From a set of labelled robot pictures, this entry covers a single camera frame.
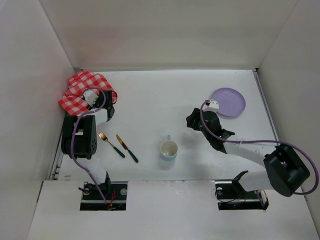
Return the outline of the red white checkered cloth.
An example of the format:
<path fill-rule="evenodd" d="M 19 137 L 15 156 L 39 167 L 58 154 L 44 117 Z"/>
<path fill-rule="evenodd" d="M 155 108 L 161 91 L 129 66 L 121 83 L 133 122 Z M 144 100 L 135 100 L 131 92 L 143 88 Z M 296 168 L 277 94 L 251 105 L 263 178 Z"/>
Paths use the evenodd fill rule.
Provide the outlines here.
<path fill-rule="evenodd" d="M 87 112 L 90 106 L 82 98 L 86 90 L 92 90 L 99 96 L 99 90 L 114 89 L 102 74 L 80 70 L 67 79 L 67 91 L 58 101 L 59 105 L 69 115 L 80 115 Z"/>

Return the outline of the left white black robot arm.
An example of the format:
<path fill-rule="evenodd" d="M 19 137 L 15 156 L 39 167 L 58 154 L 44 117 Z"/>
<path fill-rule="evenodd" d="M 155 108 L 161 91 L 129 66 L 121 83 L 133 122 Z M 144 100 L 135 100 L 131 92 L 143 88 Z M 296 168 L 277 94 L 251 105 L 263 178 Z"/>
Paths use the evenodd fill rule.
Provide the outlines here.
<path fill-rule="evenodd" d="M 63 120 L 61 151 L 88 174 L 93 182 L 92 189 L 105 202 L 109 194 L 109 176 L 98 160 L 92 159 L 97 151 L 97 126 L 109 122 L 115 113 L 113 90 L 97 87 L 86 89 L 80 95 L 90 99 L 92 106 L 83 113 L 66 115 Z"/>

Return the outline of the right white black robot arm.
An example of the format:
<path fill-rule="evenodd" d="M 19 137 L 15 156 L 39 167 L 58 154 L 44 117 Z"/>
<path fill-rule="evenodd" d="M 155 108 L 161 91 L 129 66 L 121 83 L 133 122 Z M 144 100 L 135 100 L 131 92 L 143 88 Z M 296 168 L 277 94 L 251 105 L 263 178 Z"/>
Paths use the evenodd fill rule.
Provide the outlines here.
<path fill-rule="evenodd" d="M 286 145 L 244 143 L 234 132 L 223 129 L 216 113 L 195 108 L 186 118 L 186 125 L 200 131 L 216 151 L 238 156 L 262 167 L 261 172 L 242 171 L 233 179 L 240 189 L 275 190 L 285 197 L 292 196 L 310 177 L 310 171 L 295 150 Z"/>

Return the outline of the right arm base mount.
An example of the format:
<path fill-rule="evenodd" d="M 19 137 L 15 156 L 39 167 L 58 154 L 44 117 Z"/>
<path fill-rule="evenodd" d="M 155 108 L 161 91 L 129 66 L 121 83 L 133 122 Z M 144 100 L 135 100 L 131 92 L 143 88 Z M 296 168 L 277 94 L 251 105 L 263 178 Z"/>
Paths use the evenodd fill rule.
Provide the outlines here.
<path fill-rule="evenodd" d="M 263 210 L 269 207 L 269 199 L 264 190 L 245 191 L 240 179 L 248 172 L 242 171 L 233 179 L 215 181 L 214 195 L 220 211 Z"/>

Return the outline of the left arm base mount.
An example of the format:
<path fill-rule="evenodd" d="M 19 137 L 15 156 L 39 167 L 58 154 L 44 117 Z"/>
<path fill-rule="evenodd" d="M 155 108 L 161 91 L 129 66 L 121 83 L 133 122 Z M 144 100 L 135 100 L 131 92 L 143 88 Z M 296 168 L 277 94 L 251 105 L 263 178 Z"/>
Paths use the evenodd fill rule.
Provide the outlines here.
<path fill-rule="evenodd" d="M 95 184 L 84 183 L 78 188 L 82 192 L 81 211 L 125 211 L 127 206 L 128 182 L 109 182 L 101 184 L 102 198 Z"/>

